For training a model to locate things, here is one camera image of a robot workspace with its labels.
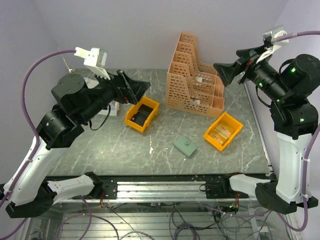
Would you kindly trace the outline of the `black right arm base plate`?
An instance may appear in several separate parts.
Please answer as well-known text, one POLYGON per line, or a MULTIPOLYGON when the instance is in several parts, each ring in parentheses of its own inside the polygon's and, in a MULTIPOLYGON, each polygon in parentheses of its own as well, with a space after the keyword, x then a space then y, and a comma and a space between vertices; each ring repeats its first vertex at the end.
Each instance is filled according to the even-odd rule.
POLYGON ((207 199, 247 199, 249 196, 245 193, 231 189, 228 179, 218 179, 205 182, 199 186, 199 190, 205 193, 207 199))

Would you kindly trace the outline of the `yellow bin with boxes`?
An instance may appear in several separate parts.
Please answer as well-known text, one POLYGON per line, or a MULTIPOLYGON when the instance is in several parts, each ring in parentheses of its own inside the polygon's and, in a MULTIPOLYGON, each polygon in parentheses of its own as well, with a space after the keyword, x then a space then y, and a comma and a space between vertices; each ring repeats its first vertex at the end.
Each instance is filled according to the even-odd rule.
POLYGON ((222 152, 242 130, 243 124, 224 112, 204 133, 203 138, 222 152))

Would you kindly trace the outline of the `green card holder wallet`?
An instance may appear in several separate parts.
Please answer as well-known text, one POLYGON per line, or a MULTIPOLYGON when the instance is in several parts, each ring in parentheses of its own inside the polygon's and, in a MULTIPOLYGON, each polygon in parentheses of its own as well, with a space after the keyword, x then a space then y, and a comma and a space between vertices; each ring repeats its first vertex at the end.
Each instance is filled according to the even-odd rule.
POLYGON ((198 149, 194 142, 183 135, 174 141, 173 146, 188 158, 198 149))

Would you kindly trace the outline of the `yellow bin with black item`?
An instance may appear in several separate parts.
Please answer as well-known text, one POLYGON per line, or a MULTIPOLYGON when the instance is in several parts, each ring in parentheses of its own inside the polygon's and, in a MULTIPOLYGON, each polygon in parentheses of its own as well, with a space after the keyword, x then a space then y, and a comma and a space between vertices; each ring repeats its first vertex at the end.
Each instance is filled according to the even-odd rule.
POLYGON ((144 133, 158 114, 159 106, 159 102, 143 96, 137 104, 132 105, 127 111, 124 123, 138 132, 144 133))

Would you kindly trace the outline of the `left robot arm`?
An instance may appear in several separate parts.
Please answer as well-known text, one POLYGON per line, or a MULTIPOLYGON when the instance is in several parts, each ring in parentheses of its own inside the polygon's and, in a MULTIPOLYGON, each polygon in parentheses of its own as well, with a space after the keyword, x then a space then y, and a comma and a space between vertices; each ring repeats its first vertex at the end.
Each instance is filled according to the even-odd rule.
POLYGON ((96 199, 102 194, 103 182, 93 172, 62 181, 46 180, 54 163, 84 132, 84 126, 92 124, 92 118, 113 101, 136 105, 151 86, 122 70, 110 78, 98 76, 97 81, 89 88, 81 75, 70 73, 52 89, 56 105, 38 124, 37 136, 18 171, 0 186, 10 218, 35 218, 58 202, 78 196, 96 199))

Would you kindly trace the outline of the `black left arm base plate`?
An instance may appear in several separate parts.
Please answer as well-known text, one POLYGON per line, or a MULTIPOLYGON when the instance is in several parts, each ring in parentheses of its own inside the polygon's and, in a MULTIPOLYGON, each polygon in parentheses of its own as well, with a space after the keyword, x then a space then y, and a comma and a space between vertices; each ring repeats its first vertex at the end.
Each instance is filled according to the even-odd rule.
POLYGON ((99 199, 115 200, 118 195, 118 184, 115 179, 103 179, 96 187, 96 197, 99 199))

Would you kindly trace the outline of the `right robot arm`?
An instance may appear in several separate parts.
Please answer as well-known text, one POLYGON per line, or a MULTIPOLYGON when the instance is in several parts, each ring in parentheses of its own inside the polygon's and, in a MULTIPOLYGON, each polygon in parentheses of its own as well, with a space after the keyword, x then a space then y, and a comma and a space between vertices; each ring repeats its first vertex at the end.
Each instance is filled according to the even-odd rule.
POLYGON ((237 192, 251 195, 264 208, 286 215, 299 207, 318 205, 308 187, 306 153, 319 121, 308 97, 320 85, 320 61, 310 54, 300 54, 274 69, 262 51, 262 47, 241 49, 236 52, 235 62, 213 66, 224 86, 242 75, 240 84, 251 81, 270 98, 269 111, 280 150, 279 175, 267 180, 235 173, 221 184, 220 192, 226 198, 237 192))

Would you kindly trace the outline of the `white plastic box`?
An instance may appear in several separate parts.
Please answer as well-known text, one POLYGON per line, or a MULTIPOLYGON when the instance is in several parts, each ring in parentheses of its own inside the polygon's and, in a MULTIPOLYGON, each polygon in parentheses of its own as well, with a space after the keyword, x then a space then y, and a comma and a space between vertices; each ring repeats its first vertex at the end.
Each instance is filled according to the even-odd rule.
POLYGON ((98 115, 107 116, 108 112, 110 112, 109 116, 116 117, 118 115, 118 111, 120 109, 120 104, 117 101, 112 101, 107 105, 105 109, 102 109, 98 112, 98 115))

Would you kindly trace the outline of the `peach plastic file organizer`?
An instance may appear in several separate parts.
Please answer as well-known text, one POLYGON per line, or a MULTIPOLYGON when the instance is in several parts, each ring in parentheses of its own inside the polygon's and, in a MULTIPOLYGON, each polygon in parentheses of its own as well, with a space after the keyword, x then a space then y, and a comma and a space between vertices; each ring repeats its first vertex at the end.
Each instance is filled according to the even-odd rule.
POLYGON ((219 118, 224 105, 224 85, 216 69, 200 61, 196 36, 182 32, 167 71, 165 106, 219 118))

